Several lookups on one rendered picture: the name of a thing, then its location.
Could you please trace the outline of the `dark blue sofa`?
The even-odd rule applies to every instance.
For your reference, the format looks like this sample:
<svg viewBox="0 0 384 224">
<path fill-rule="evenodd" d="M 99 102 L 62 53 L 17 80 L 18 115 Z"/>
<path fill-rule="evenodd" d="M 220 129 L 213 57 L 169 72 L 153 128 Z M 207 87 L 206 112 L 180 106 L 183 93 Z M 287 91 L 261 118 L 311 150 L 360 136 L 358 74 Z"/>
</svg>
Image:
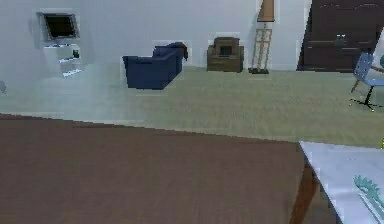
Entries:
<svg viewBox="0 0 384 224">
<path fill-rule="evenodd" d="M 188 59 L 188 50 L 183 42 L 174 42 L 156 46 L 151 57 L 122 59 L 128 88 L 162 90 L 182 71 L 182 59 Z"/>
</svg>

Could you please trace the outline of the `floor lamp with brown shade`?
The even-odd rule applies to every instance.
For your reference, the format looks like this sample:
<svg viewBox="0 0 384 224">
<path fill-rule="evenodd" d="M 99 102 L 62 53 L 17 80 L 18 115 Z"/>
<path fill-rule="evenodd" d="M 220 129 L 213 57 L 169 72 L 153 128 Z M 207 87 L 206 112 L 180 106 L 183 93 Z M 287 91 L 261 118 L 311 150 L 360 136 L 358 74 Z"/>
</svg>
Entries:
<svg viewBox="0 0 384 224">
<path fill-rule="evenodd" d="M 268 74 L 267 68 L 272 39 L 272 28 L 270 25 L 275 21 L 274 0 L 262 0 L 256 22 L 262 27 L 257 26 L 251 67 L 248 71 L 251 74 Z"/>
</svg>

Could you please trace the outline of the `black television set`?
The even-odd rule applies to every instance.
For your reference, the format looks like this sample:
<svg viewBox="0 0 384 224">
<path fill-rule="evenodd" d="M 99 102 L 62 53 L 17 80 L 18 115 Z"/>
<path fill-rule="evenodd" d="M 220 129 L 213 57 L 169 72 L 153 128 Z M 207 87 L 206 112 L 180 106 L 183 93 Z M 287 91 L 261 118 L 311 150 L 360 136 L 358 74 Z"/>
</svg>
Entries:
<svg viewBox="0 0 384 224">
<path fill-rule="evenodd" d="M 48 41 L 80 37 L 76 16 L 70 13 L 38 12 L 44 38 Z"/>
</svg>

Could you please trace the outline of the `dark brown cupboard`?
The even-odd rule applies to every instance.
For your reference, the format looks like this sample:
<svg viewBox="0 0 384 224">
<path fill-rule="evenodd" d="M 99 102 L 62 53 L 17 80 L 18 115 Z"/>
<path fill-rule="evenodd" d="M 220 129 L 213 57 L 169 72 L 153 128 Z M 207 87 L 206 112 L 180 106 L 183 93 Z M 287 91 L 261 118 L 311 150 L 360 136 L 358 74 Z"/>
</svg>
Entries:
<svg viewBox="0 0 384 224">
<path fill-rule="evenodd" d="M 312 0 L 298 71 L 352 72 L 384 29 L 384 0 Z"/>
</svg>

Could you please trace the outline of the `white table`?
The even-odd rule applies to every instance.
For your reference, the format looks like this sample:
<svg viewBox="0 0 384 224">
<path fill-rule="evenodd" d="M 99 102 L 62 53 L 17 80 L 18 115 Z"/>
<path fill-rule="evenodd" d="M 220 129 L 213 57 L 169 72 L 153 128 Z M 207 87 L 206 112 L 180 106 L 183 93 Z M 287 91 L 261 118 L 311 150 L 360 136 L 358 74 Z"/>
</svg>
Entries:
<svg viewBox="0 0 384 224">
<path fill-rule="evenodd" d="M 378 224 L 359 197 L 355 175 L 372 180 L 384 200 L 384 149 L 301 141 L 305 163 L 289 224 L 302 224 L 315 191 L 325 193 L 336 224 Z"/>
</svg>

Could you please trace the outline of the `blue office chair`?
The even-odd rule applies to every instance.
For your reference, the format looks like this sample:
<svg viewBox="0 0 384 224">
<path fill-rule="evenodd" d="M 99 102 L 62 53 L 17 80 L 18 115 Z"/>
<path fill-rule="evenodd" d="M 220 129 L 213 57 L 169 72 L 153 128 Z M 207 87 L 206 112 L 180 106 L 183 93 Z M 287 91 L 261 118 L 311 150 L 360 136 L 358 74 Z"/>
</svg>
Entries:
<svg viewBox="0 0 384 224">
<path fill-rule="evenodd" d="M 353 70 L 353 75 L 356 78 L 356 82 L 353 84 L 351 88 L 351 93 L 353 93 L 359 83 L 364 83 L 369 87 L 369 91 L 366 95 L 366 98 L 363 101 L 356 100 L 356 99 L 351 101 L 367 106 L 371 112 L 374 112 L 374 108 L 378 106 L 377 104 L 372 104 L 370 102 L 370 97 L 373 89 L 375 87 L 384 87 L 384 78 L 376 79 L 376 78 L 368 77 L 368 72 L 371 69 L 384 73 L 384 68 L 378 68 L 377 66 L 372 65 L 373 61 L 374 61 L 374 56 L 372 54 L 368 52 L 362 52 L 360 54 L 359 59 L 356 63 L 355 69 Z"/>
</svg>

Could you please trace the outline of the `teal patterned object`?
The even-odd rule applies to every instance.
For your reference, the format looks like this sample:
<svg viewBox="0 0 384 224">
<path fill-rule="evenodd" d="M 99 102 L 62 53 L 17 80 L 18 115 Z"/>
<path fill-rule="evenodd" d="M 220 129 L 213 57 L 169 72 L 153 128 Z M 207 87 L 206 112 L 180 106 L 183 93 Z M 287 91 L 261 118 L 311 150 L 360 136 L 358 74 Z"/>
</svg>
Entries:
<svg viewBox="0 0 384 224">
<path fill-rule="evenodd" d="M 355 175 L 353 183 L 365 207 L 378 224 L 384 224 L 384 200 L 380 198 L 380 188 L 372 180 Z"/>
</svg>

